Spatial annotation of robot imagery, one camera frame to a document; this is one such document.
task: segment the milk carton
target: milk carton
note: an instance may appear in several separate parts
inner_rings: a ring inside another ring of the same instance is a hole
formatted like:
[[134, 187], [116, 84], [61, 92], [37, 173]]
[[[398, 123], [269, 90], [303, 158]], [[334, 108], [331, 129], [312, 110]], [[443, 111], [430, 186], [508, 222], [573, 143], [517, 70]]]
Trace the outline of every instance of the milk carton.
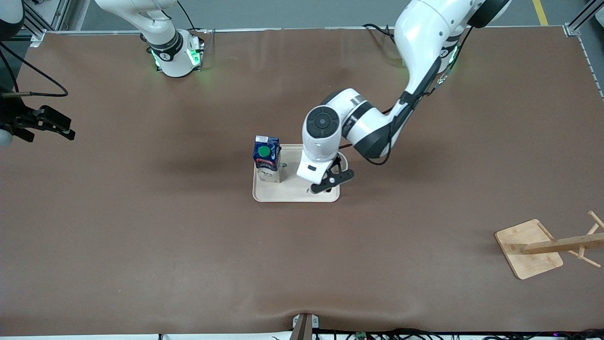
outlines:
[[256, 174], [263, 181], [281, 182], [281, 146], [279, 138], [256, 136], [254, 144]]

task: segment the metal frame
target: metal frame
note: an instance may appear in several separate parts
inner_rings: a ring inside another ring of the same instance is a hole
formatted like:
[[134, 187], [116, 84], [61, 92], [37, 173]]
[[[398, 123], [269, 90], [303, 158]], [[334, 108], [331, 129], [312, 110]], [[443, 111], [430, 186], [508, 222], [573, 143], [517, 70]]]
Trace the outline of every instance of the metal frame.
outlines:
[[590, 0], [571, 22], [564, 25], [564, 33], [567, 36], [578, 36], [581, 26], [593, 18], [603, 5], [604, 0]]
[[[33, 6], [24, 2], [25, 22], [23, 27], [31, 33], [31, 46], [38, 47], [44, 39], [44, 34], [48, 31], [59, 31], [61, 25], [65, 21], [65, 13], [71, 0], [59, 0], [59, 6], [55, 11], [52, 22], [48, 22], [42, 17]], [[27, 34], [19, 33], [18, 36], [26, 36]]]

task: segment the beige tray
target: beige tray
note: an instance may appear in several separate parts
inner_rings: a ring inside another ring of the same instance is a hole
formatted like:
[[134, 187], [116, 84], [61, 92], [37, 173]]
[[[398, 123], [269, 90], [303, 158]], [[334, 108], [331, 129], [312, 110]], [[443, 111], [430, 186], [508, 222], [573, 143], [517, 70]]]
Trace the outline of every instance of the beige tray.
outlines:
[[258, 202], [334, 202], [339, 197], [339, 186], [331, 192], [313, 194], [310, 192], [311, 182], [296, 175], [302, 144], [281, 144], [281, 163], [285, 165], [281, 171], [281, 183], [262, 181], [256, 175], [254, 167], [254, 186], [252, 195]]

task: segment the cable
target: cable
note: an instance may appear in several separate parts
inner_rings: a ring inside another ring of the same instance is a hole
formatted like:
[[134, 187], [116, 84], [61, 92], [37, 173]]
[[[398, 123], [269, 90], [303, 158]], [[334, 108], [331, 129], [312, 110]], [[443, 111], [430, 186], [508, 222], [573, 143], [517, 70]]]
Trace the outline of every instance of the cable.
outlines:
[[388, 29], [388, 26], [386, 26], [387, 31], [381, 29], [380, 26], [378, 26], [376, 24], [365, 24], [365, 25], [363, 25], [363, 27], [365, 27], [365, 28], [368, 28], [368, 27], [375, 28], [380, 33], [385, 34], [385, 35], [389, 36], [390, 38], [394, 37], [394, 34], [390, 33], [390, 29]]
[[163, 13], [168, 18], [168, 20], [172, 20], [172, 17], [169, 16], [168, 14], [166, 14], [166, 12], [164, 10], [161, 10], [161, 13]]
[[396, 45], [396, 43], [394, 42], [394, 33], [390, 33], [390, 27], [388, 27], [388, 25], [386, 25], [386, 32], [388, 32], [388, 36], [390, 37], [390, 41], [392, 41], [392, 43], [394, 45]]
[[18, 54], [16, 54], [10, 48], [8, 48], [6, 45], [4, 45], [3, 42], [0, 42], [0, 47], [4, 48], [7, 52], [9, 52], [10, 54], [12, 54], [13, 57], [19, 59], [19, 61], [21, 61], [23, 64], [29, 66], [32, 70], [34, 70], [34, 71], [38, 72], [39, 74], [41, 74], [44, 78], [50, 80], [53, 84], [57, 85], [63, 91], [63, 93], [29, 92], [30, 96], [66, 97], [69, 94], [69, 92], [67, 92], [67, 89], [63, 85], [61, 85], [58, 81], [54, 80], [52, 77], [50, 77], [46, 73], [40, 71], [37, 67], [35, 67], [34, 65], [30, 64], [27, 60], [21, 58]]
[[8, 64], [8, 60], [6, 60], [6, 57], [4, 56], [4, 53], [2, 52], [2, 50], [0, 50], [0, 57], [2, 58], [2, 62], [4, 63], [4, 66], [6, 66], [6, 68], [8, 69], [8, 73], [10, 74], [10, 79], [13, 80], [14, 91], [19, 92], [19, 85], [17, 84], [17, 78], [14, 76], [13, 69], [10, 68], [10, 65]]
[[[364, 335], [367, 339], [375, 339], [376, 337], [388, 337], [388, 340], [413, 340], [413, 338], [421, 340], [444, 340], [443, 336], [450, 336], [451, 340], [459, 340], [460, 335], [468, 335], [469, 333], [434, 333], [419, 329], [395, 329], [387, 332], [351, 332], [343, 330], [317, 330], [317, 334], [346, 334], [346, 340], [352, 340], [359, 335]], [[599, 338], [604, 340], [604, 329], [586, 329], [582, 332], [500, 332], [500, 333], [483, 333], [487, 335], [481, 340], [531, 340], [537, 336], [552, 336], [564, 340], [590, 340]]]
[[392, 124], [393, 123], [394, 123], [394, 120], [392, 120], [392, 122], [390, 122], [390, 124], [388, 124], [388, 152], [386, 153], [386, 158], [384, 158], [384, 160], [381, 162], [374, 162], [374, 161], [366, 158], [365, 160], [368, 161], [370, 164], [382, 166], [382, 165], [386, 164], [386, 162], [390, 159], [390, 151], [392, 151]]
[[344, 171], [348, 170], [348, 166], [349, 166], [349, 164], [348, 164], [348, 158], [346, 158], [346, 156], [344, 156], [344, 154], [341, 153], [341, 152], [339, 152], [339, 151], [338, 151], [338, 154], [346, 161], [346, 168], [343, 169], [343, 170], [340, 170], [340, 172], [344, 172]]
[[193, 21], [191, 21], [191, 17], [188, 15], [187, 10], [182, 6], [180, 0], [178, 0], [176, 3], [181, 7], [181, 10], [187, 16], [187, 20], [189, 20], [189, 24], [191, 24], [191, 28], [189, 28], [189, 30], [200, 30], [201, 28], [197, 28], [197, 27], [195, 27], [195, 25], [193, 25]]
[[461, 44], [459, 45], [459, 49], [457, 50], [457, 55], [455, 56], [455, 59], [451, 63], [451, 66], [449, 67], [449, 70], [453, 70], [453, 66], [455, 66], [455, 63], [457, 63], [457, 59], [459, 59], [459, 54], [461, 53], [461, 49], [463, 48], [463, 45], [466, 43], [467, 37], [469, 37], [470, 33], [472, 33], [472, 29], [473, 28], [474, 28], [474, 26], [470, 26], [470, 29], [467, 31], [466, 36], [463, 37], [463, 40], [461, 41]]

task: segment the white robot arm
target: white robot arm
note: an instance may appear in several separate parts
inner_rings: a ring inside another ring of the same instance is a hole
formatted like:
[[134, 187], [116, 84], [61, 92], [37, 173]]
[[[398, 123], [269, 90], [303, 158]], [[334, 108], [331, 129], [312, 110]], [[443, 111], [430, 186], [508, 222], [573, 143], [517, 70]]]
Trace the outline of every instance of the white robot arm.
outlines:
[[503, 14], [510, 1], [412, 0], [394, 27], [394, 41], [409, 70], [409, 82], [390, 113], [383, 114], [349, 88], [330, 94], [306, 116], [297, 174], [314, 183], [310, 190], [319, 193], [354, 176], [351, 169], [337, 174], [331, 170], [339, 165], [342, 137], [368, 160], [389, 157], [417, 104], [449, 65], [466, 26], [486, 26]]
[[200, 67], [203, 45], [199, 38], [186, 30], [177, 30], [163, 12], [176, 0], [95, 1], [103, 10], [122, 17], [142, 32], [157, 66], [167, 76], [186, 76]]

